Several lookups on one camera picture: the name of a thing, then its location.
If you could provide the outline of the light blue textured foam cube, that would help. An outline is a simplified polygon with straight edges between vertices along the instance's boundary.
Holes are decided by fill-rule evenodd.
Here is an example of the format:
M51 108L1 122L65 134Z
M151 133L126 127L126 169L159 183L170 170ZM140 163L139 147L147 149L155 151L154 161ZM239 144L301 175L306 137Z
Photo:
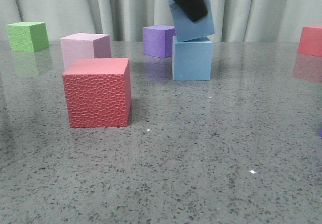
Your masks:
M178 42L190 41L206 37L215 33L211 0L204 0L208 14L196 22L192 22L183 10L173 0L169 0L169 7Z

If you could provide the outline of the purple foam cube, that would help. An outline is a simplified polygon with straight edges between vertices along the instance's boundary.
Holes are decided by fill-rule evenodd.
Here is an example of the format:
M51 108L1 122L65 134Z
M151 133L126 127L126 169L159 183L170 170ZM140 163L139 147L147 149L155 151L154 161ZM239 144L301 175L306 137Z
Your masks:
M143 27L144 55L168 58L172 56L172 41L175 34L174 26L154 25Z

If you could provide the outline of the grey-green curtain backdrop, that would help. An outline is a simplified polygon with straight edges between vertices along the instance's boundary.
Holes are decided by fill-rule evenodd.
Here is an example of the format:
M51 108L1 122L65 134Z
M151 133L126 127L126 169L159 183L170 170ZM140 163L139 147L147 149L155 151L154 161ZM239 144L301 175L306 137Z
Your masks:
M215 42L298 41L303 26L321 24L321 0L211 0ZM168 0L1 0L6 24L45 22L48 37L104 33L115 41L141 41L142 28L171 25Z

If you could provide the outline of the pink foam cube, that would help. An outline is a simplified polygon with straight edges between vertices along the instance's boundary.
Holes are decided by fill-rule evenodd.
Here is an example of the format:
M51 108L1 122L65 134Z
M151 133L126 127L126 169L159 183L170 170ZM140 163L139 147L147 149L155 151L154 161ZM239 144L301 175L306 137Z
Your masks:
M108 34L76 33L60 39L64 69L81 58L111 58Z

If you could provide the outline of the red foam cube far right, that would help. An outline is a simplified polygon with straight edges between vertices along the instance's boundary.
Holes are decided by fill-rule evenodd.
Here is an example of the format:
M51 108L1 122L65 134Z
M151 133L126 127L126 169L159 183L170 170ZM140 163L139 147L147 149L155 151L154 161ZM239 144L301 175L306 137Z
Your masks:
M322 26L308 25L302 28L298 53L321 57Z

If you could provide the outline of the red textured foam cube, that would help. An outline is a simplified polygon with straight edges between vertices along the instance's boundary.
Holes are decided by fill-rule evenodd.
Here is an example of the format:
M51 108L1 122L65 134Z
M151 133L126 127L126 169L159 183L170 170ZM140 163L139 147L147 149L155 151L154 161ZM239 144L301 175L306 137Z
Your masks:
M62 78L72 128L127 126L131 108L128 58L82 58Z

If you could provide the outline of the green foam cube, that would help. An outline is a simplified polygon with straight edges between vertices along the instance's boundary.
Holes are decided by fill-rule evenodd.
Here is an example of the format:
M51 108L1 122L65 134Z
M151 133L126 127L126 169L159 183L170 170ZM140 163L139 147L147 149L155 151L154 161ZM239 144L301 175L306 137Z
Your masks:
M36 52L49 47L45 22L17 22L6 25L11 51Z

